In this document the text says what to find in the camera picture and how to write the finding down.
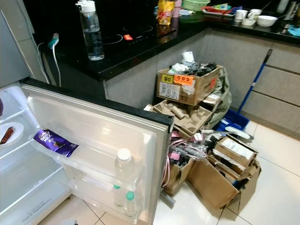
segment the bottle cap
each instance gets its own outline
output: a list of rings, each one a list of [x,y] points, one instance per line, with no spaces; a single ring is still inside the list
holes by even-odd
[[[126,194],[126,198],[129,201],[132,201],[135,198],[135,194],[132,191],[128,191]]]
[[[79,7],[79,11],[82,13],[91,13],[96,11],[95,2],[94,1],[79,1],[75,5]]]
[[[121,187],[118,186],[118,185],[116,185],[116,184],[114,184],[114,185],[113,185],[113,188],[114,188],[114,189],[120,189]]]
[[[117,153],[118,160],[121,162],[126,162],[131,160],[131,153],[128,149],[120,149]]]

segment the refrigerator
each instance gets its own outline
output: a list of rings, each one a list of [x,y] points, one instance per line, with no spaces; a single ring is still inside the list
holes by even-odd
[[[147,112],[30,78],[30,70],[0,15],[1,136],[0,221],[36,225],[70,194],[132,224],[154,221],[173,117]],[[65,157],[33,139],[49,129],[78,144]],[[130,176],[116,173],[119,149],[134,158]],[[128,216],[113,200],[113,186],[132,191],[137,213]]]

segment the green bottle cap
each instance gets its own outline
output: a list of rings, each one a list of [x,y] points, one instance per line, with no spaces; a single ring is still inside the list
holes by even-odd
[[[121,187],[114,184],[114,185],[113,185],[113,188],[114,188],[114,189],[120,189]]]
[[[132,201],[135,198],[135,194],[132,191],[128,191],[126,194],[126,198],[129,201]]]

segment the plastic water bottle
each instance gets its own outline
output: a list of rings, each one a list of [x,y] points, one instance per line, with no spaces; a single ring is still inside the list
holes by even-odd
[[[125,213],[130,217],[133,217],[137,213],[137,201],[132,191],[128,191],[126,194]]]
[[[134,173],[134,159],[128,149],[120,149],[115,160],[116,174],[119,178],[129,180]]]
[[[121,187],[114,184],[113,189],[112,189],[112,193],[113,193],[114,203],[117,206],[122,207],[123,202],[125,200],[125,193],[123,193]]]
[[[90,60],[101,60],[104,58],[104,52],[95,2],[82,0],[77,2],[76,5],[80,11],[80,20],[88,57]]]

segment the white tile floor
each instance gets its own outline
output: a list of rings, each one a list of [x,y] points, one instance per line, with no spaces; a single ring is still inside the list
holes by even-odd
[[[300,225],[300,142],[255,122],[246,131],[255,137],[250,145],[260,151],[262,173],[242,212],[237,215],[233,206],[215,210],[184,183],[172,210],[158,201],[154,225]],[[40,224],[59,225],[67,218],[79,225],[128,225],[73,195]]]

